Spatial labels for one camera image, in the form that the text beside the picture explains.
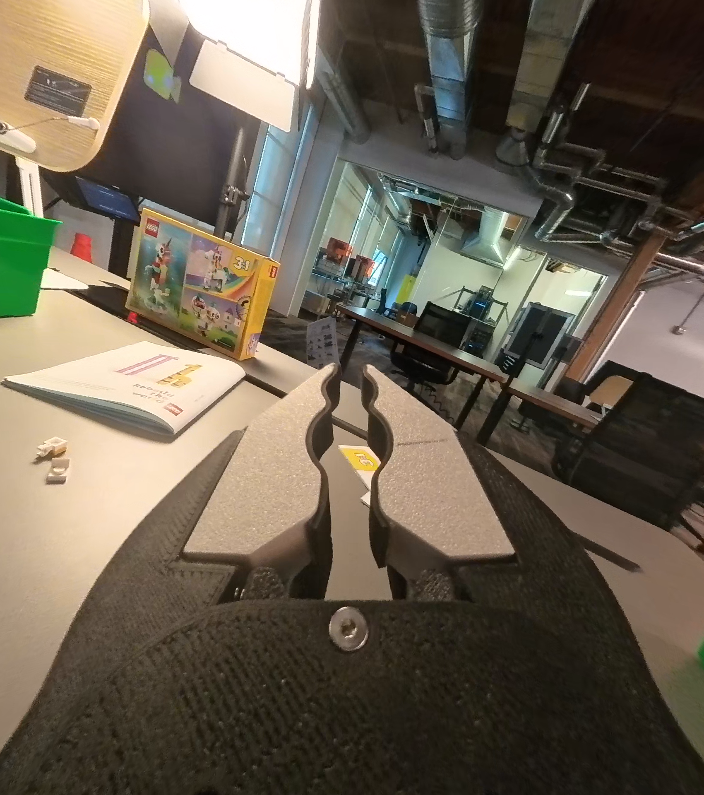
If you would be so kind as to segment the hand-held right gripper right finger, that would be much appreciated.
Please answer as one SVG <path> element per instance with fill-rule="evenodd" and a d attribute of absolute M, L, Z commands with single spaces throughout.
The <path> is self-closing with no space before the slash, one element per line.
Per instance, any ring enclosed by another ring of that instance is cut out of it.
<path fill-rule="evenodd" d="M 363 370 L 372 478 L 369 541 L 381 568 L 508 561 L 515 549 L 453 427 L 375 367 Z"/>

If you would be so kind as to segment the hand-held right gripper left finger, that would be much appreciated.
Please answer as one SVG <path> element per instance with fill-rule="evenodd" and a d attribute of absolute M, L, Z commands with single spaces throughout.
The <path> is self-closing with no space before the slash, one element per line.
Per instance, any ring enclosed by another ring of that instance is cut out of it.
<path fill-rule="evenodd" d="M 337 363 L 247 426 L 183 549 L 189 560 L 330 560 Z"/>

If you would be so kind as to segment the yellow lego box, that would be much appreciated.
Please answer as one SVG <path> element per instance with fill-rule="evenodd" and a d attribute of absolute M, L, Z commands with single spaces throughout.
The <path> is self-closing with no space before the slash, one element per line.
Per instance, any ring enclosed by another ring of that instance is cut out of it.
<path fill-rule="evenodd" d="M 237 361 L 255 357 L 280 264 L 144 208 L 128 311 Z"/>

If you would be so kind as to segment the colourful instruction booklet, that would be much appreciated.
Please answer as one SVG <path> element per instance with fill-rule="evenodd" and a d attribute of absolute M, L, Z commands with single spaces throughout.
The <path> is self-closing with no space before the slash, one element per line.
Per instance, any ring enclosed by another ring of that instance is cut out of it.
<path fill-rule="evenodd" d="M 366 491 L 360 501 L 370 507 L 373 477 L 381 464 L 379 457 L 365 445 L 340 444 L 337 447 L 365 486 Z"/>

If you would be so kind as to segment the wooden table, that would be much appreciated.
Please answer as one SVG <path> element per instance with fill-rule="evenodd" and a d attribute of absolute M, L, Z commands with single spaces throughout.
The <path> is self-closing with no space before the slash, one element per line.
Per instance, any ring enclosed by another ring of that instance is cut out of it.
<path fill-rule="evenodd" d="M 490 381 L 506 384 L 512 379 L 500 368 L 481 358 L 463 352 L 424 333 L 417 332 L 414 328 L 407 327 L 395 320 L 389 320 L 375 313 L 373 310 L 355 308 L 342 304 L 338 307 L 338 312 L 353 322 L 353 327 L 348 335 L 346 345 L 340 354 L 340 367 L 343 373 L 346 372 L 349 360 L 357 345 L 360 330 L 365 326 L 377 331 L 377 333 L 382 334 L 393 342 L 410 344 L 425 352 L 435 354 L 440 359 L 449 363 L 453 369 L 470 375 L 479 375 L 479 382 L 476 383 L 473 392 L 471 392 L 464 404 L 462 412 L 454 422 L 454 428 L 457 431 L 462 429 L 470 411 L 483 390 L 485 382 Z"/>

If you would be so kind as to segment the white sign board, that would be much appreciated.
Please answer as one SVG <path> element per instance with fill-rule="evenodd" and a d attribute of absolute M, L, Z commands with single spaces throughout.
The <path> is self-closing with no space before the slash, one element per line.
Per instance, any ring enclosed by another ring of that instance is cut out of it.
<path fill-rule="evenodd" d="M 327 316 L 307 324 L 306 329 L 307 364 L 321 370 L 331 363 L 340 363 L 337 341 L 337 322 Z"/>

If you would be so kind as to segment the white instruction booklet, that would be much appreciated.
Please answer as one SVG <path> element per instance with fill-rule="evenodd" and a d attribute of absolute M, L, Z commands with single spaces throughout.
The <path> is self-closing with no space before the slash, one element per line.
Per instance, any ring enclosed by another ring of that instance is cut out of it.
<path fill-rule="evenodd" d="M 139 342 L 8 376 L 2 384 L 133 428 L 178 436 L 244 379 L 244 369 L 233 361 Z"/>

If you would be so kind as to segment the black rack cabinet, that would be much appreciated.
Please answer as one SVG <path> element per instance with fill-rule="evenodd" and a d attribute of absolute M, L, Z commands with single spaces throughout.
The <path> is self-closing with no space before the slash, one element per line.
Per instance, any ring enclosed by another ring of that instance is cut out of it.
<path fill-rule="evenodd" d="M 525 304 L 502 347 L 499 368 L 508 376 L 519 375 L 527 365 L 544 370 L 574 318 L 574 313 L 544 304 Z"/>

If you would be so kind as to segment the black mesh office chair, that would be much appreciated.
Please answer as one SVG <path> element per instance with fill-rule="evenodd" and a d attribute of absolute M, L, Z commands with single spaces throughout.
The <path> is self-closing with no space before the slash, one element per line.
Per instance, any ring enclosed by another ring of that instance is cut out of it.
<path fill-rule="evenodd" d="M 588 432 L 557 444 L 552 470 L 566 485 L 670 532 L 704 480 L 704 398 L 642 373 Z"/>

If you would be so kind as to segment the black light stand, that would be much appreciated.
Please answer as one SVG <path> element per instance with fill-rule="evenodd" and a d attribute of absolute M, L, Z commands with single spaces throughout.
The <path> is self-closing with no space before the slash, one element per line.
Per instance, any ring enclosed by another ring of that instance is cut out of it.
<path fill-rule="evenodd" d="M 249 198 L 247 193 L 247 138 L 246 126 L 240 125 L 233 140 L 214 226 L 214 236 L 219 239 L 226 239 L 228 234 L 231 238 L 233 237 L 240 218 L 240 206 Z"/>

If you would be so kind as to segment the small dark monitor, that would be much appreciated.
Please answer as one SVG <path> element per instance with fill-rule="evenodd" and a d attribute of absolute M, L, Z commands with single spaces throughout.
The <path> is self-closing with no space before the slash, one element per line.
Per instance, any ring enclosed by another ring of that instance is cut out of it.
<path fill-rule="evenodd" d="M 139 224 L 140 214 L 137 200 L 130 195 L 82 176 L 75 177 L 75 185 L 87 210 L 112 220 Z"/>

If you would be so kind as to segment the dark display screen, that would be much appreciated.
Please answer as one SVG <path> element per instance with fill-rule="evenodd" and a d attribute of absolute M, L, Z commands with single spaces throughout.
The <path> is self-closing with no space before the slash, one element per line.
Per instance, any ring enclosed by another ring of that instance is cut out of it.
<path fill-rule="evenodd" d="M 96 157 L 75 171 L 41 169 L 41 178 L 64 202 L 83 210 L 75 177 L 114 187 L 214 226 L 233 140 L 247 129 L 251 153 L 259 120 L 190 85 L 203 39 L 188 30 L 173 66 L 182 81 L 179 103 L 165 100 L 144 84 L 150 48 L 165 55 L 148 27 L 118 107 Z"/>

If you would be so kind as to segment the green sticker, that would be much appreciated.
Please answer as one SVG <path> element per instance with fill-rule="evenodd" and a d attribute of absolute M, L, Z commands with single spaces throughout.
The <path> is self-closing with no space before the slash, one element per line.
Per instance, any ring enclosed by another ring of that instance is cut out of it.
<path fill-rule="evenodd" d="M 159 97 L 178 104 L 181 95 L 182 81 L 175 74 L 173 66 L 166 55 L 154 48 L 148 49 L 143 70 L 144 84 Z"/>

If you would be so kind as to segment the studio light panel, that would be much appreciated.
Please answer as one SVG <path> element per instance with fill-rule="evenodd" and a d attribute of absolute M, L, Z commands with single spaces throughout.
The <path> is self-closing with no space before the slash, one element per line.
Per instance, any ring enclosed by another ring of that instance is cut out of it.
<path fill-rule="evenodd" d="M 290 133 L 317 64 L 320 1 L 181 1 L 204 37 L 190 85 Z"/>

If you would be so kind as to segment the metal ventilation duct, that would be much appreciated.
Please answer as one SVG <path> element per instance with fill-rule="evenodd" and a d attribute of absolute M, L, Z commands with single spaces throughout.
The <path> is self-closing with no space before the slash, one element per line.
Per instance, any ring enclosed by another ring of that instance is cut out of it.
<path fill-rule="evenodd" d="M 417 5 L 441 132 L 450 157 L 460 160 L 466 152 L 469 78 L 482 2 L 418 1 Z"/>

